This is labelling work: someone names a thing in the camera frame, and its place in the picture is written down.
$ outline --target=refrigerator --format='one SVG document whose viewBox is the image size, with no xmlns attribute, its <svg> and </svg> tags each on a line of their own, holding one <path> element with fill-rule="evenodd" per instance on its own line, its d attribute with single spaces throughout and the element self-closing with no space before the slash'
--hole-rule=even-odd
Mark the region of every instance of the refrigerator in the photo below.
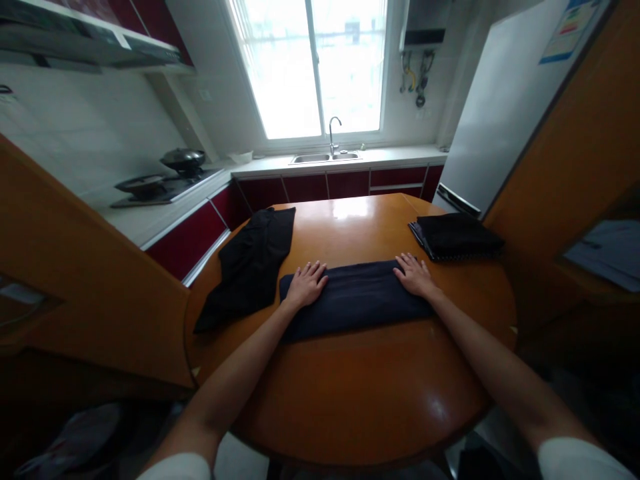
<svg viewBox="0 0 640 480">
<path fill-rule="evenodd" d="M 546 0 L 491 26 L 435 205 L 486 216 L 607 8 Z"/>
</svg>

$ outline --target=window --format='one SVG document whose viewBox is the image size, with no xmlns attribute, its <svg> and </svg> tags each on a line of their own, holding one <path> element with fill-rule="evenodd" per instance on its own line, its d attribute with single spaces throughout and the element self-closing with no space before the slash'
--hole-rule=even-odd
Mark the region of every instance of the window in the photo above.
<svg viewBox="0 0 640 480">
<path fill-rule="evenodd" d="M 386 0 L 227 0 L 268 139 L 380 128 Z"/>
</svg>

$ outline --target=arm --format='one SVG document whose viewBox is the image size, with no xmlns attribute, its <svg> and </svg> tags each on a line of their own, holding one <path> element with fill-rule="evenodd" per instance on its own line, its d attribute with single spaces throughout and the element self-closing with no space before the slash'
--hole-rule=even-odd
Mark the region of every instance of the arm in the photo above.
<svg viewBox="0 0 640 480">
<path fill-rule="evenodd" d="M 210 467 L 218 445 L 251 396 L 287 326 L 300 310 L 317 300 L 329 280 L 326 264 L 308 263 L 295 272 L 287 298 L 244 341 L 193 396 L 145 470 L 176 453 L 198 453 Z"/>
<path fill-rule="evenodd" d="M 600 447 L 555 392 L 526 363 L 449 300 L 431 279 L 423 261 L 396 257 L 393 269 L 403 286 L 427 300 L 448 328 L 480 381 L 516 424 L 534 452 L 554 437 L 573 437 Z"/>
</svg>

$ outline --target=wooden table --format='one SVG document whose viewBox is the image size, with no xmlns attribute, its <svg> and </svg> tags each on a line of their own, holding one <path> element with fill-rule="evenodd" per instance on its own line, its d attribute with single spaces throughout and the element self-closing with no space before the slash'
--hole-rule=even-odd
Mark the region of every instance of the wooden table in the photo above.
<svg viewBox="0 0 640 480">
<path fill-rule="evenodd" d="M 320 260 L 328 268 L 390 260 L 410 252 L 462 310 L 513 349 L 515 303 L 496 261 L 435 265 L 407 224 L 442 209 L 403 195 L 295 206 L 291 253 L 280 277 Z M 186 350 L 204 380 L 250 336 L 279 301 L 219 331 L 193 335 L 205 298 L 221 280 L 214 255 L 193 284 Z M 232 432 L 264 454 L 295 465 L 400 467 L 464 435 L 491 399 L 437 317 L 283 345 Z"/>
</svg>

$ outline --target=hand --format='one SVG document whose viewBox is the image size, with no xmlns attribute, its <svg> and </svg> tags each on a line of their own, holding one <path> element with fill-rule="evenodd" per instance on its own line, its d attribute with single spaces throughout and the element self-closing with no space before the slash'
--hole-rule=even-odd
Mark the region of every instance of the hand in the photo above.
<svg viewBox="0 0 640 480">
<path fill-rule="evenodd" d="M 317 261 L 313 265 L 309 262 L 304 269 L 295 271 L 289 292 L 287 293 L 288 301 L 296 309 L 300 309 L 306 305 L 310 305 L 320 296 L 322 289 L 329 281 L 329 277 L 324 276 L 320 281 L 320 276 L 323 274 L 327 264 L 320 265 L 320 261 Z"/>
<path fill-rule="evenodd" d="M 424 260 L 422 260 L 421 265 L 412 254 L 405 255 L 404 253 L 401 253 L 400 256 L 395 259 L 405 272 L 402 273 L 402 271 L 397 268 L 394 268 L 393 272 L 409 293 L 418 295 L 426 300 L 438 295 L 443 295 L 442 290 L 438 288 L 431 278 L 431 274 Z"/>
</svg>

